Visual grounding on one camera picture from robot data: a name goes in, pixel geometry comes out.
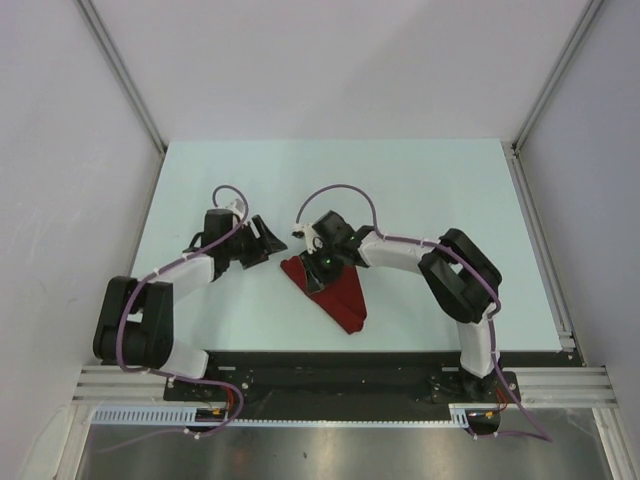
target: white wall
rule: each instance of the white wall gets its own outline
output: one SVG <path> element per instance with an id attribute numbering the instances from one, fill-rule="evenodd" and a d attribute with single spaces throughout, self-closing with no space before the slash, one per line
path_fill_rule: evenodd
<path id="1" fill-rule="evenodd" d="M 640 446 L 640 2 L 608 2 L 523 150 L 571 314 Z"/>
<path id="2" fill-rule="evenodd" d="M 159 158 L 70 0 L 0 7 L 0 477 L 68 403 Z"/>
<path id="3" fill-rule="evenodd" d="M 587 0 L 96 0 L 165 138 L 512 139 Z"/>

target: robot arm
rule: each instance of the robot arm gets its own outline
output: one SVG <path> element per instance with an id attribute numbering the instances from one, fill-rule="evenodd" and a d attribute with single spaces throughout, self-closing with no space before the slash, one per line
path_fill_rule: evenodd
<path id="1" fill-rule="evenodd" d="M 204 229 L 194 238 L 209 245 L 229 232 L 244 216 L 244 204 L 235 200 L 224 209 L 207 211 Z M 174 305 L 194 290 L 218 279 L 233 260 L 244 269 L 268 260 L 269 255 L 286 250 L 259 215 L 246 222 L 235 234 L 203 255 L 150 280 L 136 298 L 131 314 L 142 313 L 142 321 L 127 320 L 123 338 L 123 357 L 128 365 L 139 365 L 175 375 L 202 378 L 209 355 L 174 339 Z M 187 252 L 197 249 L 191 247 Z M 107 286 L 98 327 L 93 340 L 96 357 L 116 361 L 116 337 L 120 318 L 138 279 L 114 277 Z"/>
<path id="2" fill-rule="evenodd" d="M 313 224 L 296 225 L 294 236 L 304 236 L 307 244 L 300 254 L 307 274 L 307 293 L 335 282 L 344 266 L 350 265 L 397 268 L 421 275 L 440 307 L 457 322 L 462 368 L 480 379 L 493 372 L 489 325 L 484 317 L 491 298 L 469 272 L 454 270 L 454 261 L 446 253 L 385 240 L 370 226 L 355 231 L 333 211 Z M 500 272 L 462 231 L 450 229 L 440 237 L 440 244 L 471 264 L 497 292 L 502 282 Z"/>

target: light green tabletop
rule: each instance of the light green tabletop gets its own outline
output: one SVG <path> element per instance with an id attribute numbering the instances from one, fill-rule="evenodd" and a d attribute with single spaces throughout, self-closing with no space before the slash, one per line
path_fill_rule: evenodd
<path id="1" fill-rule="evenodd" d="M 173 260 L 202 230 L 211 192 L 230 183 L 248 198 L 289 250 L 243 271 L 237 262 L 214 284 L 176 305 L 176 337 L 217 350 L 446 351 L 459 349 L 455 322 L 424 279 L 384 268 L 361 269 L 364 330 L 347 335 L 284 275 L 279 263 L 300 253 L 291 237 L 306 197 L 351 183 L 374 199 L 383 231 L 437 238 L 456 227 L 502 272 L 502 350 L 558 351 L 560 343 L 520 206 L 498 140 L 174 142 L 169 147 L 133 273 Z M 223 204 L 234 198 L 221 194 Z M 327 210 L 354 228 L 370 224 L 351 191 L 318 197 L 303 221 Z"/>

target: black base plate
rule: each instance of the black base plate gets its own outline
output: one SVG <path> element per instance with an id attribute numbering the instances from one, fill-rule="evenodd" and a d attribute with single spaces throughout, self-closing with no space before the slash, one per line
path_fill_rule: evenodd
<path id="1" fill-rule="evenodd" d="M 366 362 L 359 354 L 342 357 L 342 365 L 331 365 L 330 357 L 326 355 L 334 354 L 309 354 L 299 362 L 319 366 L 288 367 L 280 362 L 275 362 L 276 366 L 255 363 L 251 367 L 226 362 L 218 364 L 222 367 L 219 368 L 214 357 L 206 377 L 231 383 L 243 392 L 242 419 L 449 420 L 449 403 L 496 403 L 493 389 L 479 400 L 465 395 L 460 387 L 460 374 L 443 372 L 439 365 L 416 366 L 415 359 L 408 358 L 411 361 L 396 366 L 399 365 L 397 360 L 402 360 L 399 358 L 392 362 L 394 366 L 389 366 L 388 362 Z M 505 375 L 510 383 L 517 385 L 513 373 L 506 372 Z M 179 381 L 174 382 L 172 388 L 165 388 L 164 394 L 167 401 L 206 403 L 224 402 L 226 398 L 226 392 L 218 387 Z"/>

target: red fabric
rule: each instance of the red fabric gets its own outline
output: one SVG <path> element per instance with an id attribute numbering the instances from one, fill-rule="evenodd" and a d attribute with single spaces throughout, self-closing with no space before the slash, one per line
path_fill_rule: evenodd
<path id="1" fill-rule="evenodd" d="M 289 278 L 348 334 L 362 330 L 364 320 L 367 318 L 367 307 L 356 267 L 344 267 L 342 276 L 337 282 L 328 285 L 320 292 L 309 295 L 306 292 L 307 276 L 300 257 L 283 260 L 280 266 Z"/>

